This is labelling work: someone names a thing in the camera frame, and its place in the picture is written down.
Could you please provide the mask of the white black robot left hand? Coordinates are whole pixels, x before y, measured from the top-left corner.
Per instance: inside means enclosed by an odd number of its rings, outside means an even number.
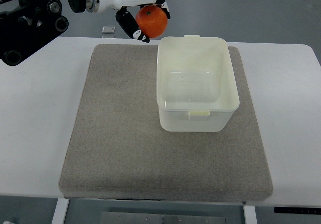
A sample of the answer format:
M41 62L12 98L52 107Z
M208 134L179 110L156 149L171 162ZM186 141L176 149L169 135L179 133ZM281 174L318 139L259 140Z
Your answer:
M86 10L93 13L101 13L108 8L116 10L116 21L123 31L132 39L148 43L148 38L136 22L138 11L149 5L161 8L169 20L171 18L168 5L165 0L86 0Z

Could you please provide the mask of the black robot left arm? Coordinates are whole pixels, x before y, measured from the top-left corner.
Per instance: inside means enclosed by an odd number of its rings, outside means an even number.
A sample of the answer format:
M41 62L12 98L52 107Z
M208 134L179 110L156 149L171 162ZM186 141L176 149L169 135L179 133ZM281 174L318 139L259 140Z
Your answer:
M1 0L1 4L14 0ZM68 0L75 13L92 9L99 0ZM1 60L16 66L64 33L69 22L60 0L18 0L19 5L1 12Z

